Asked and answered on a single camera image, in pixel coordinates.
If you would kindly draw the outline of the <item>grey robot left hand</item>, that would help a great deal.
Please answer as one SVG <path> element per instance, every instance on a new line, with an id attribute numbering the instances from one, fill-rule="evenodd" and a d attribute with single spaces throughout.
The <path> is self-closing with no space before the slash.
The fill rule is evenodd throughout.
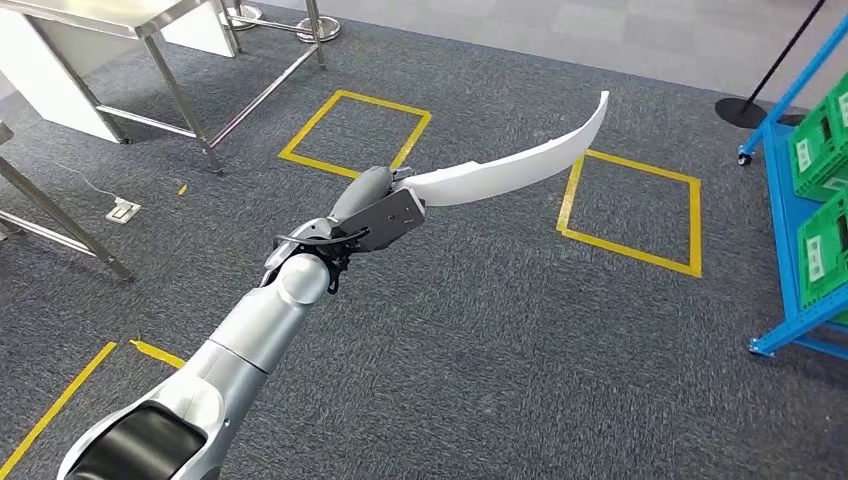
<path id="1" fill-rule="evenodd" d="M 393 184 L 414 174 L 409 167 L 373 166 L 355 178 L 340 195 L 329 217 L 342 222 L 393 193 Z"/>

